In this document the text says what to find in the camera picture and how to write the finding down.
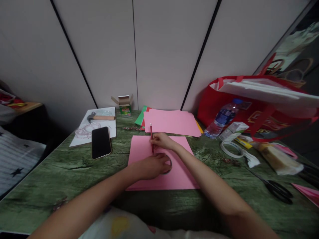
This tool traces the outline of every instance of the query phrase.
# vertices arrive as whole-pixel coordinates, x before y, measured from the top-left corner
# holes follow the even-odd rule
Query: pink paper scrap
[[[186,137],[170,136],[170,138],[182,145],[188,152],[193,154]],[[134,135],[132,137],[128,165],[143,160],[152,155],[150,139],[150,136]],[[158,148],[154,149],[154,153],[166,153],[172,161],[172,170],[169,173],[159,175],[157,178],[152,180],[140,180],[128,187],[126,189],[127,191],[177,190],[199,188],[198,184],[196,183],[195,179],[190,174],[186,166],[173,151]]]
[[[186,111],[164,111],[150,109],[144,112],[145,132],[150,133],[152,123],[153,133],[165,132],[200,137],[201,132],[192,113]]]
[[[310,201],[313,202],[317,207],[319,207],[319,191],[307,188],[298,184],[292,184],[298,191],[304,194]]]

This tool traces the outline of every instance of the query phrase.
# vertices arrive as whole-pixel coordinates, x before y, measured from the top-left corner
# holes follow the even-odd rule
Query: white box
[[[249,126],[243,122],[233,122],[219,135],[222,141],[232,141],[243,133]]]

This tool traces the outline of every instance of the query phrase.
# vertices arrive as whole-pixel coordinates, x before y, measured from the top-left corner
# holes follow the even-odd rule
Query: white fabric
[[[20,139],[0,126],[0,195],[36,165],[45,148],[44,144]]]
[[[134,238],[175,238],[175,239],[229,239],[209,231],[164,231],[148,226],[137,216],[112,207],[100,216],[80,239],[134,239]]]
[[[14,109],[0,104],[0,125],[11,123],[16,116],[17,113]]]

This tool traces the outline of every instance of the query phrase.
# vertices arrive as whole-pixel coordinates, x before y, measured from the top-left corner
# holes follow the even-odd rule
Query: colorful shirt
[[[137,216],[111,207],[83,233],[80,239],[175,238],[175,239],[229,239],[209,231],[165,231],[148,226]]]

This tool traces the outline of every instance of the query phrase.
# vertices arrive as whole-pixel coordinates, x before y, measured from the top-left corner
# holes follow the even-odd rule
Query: green wood-pattern tablecloth
[[[145,132],[134,128],[140,111],[133,111],[129,118],[121,118],[116,112],[117,136],[112,139],[112,154],[92,160],[91,144],[69,148],[74,137],[71,134],[0,202],[0,231],[32,233],[50,216],[58,200],[71,200],[127,166],[132,136]],[[293,204],[284,204],[246,169],[244,158],[238,160],[239,166],[227,163],[224,159],[230,157],[221,151],[219,140],[201,136],[187,137],[187,141],[194,155],[236,190],[280,237],[315,237],[319,209],[290,183],[313,188],[311,185],[298,176],[278,176],[256,150],[250,149],[261,162],[252,170],[281,183],[293,194]],[[217,211],[200,190],[123,192],[112,205],[161,229],[225,232]]]

